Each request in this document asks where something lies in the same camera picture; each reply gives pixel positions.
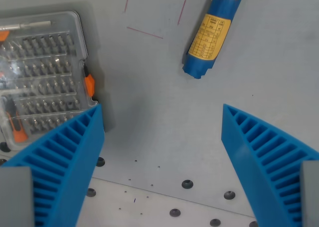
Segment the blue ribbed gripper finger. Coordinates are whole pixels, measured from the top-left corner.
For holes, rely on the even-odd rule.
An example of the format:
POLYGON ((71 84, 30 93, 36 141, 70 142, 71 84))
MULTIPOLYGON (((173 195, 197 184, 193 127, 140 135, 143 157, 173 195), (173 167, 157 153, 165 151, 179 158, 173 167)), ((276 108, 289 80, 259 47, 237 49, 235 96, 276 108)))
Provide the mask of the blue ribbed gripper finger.
POLYGON ((319 153, 275 126, 223 105, 221 140, 261 227, 302 226, 300 169, 319 153))
POLYGON ((105 140, 100 104, 49 131, 2 164, 31 172, 34 224, 74 227, 105 140))

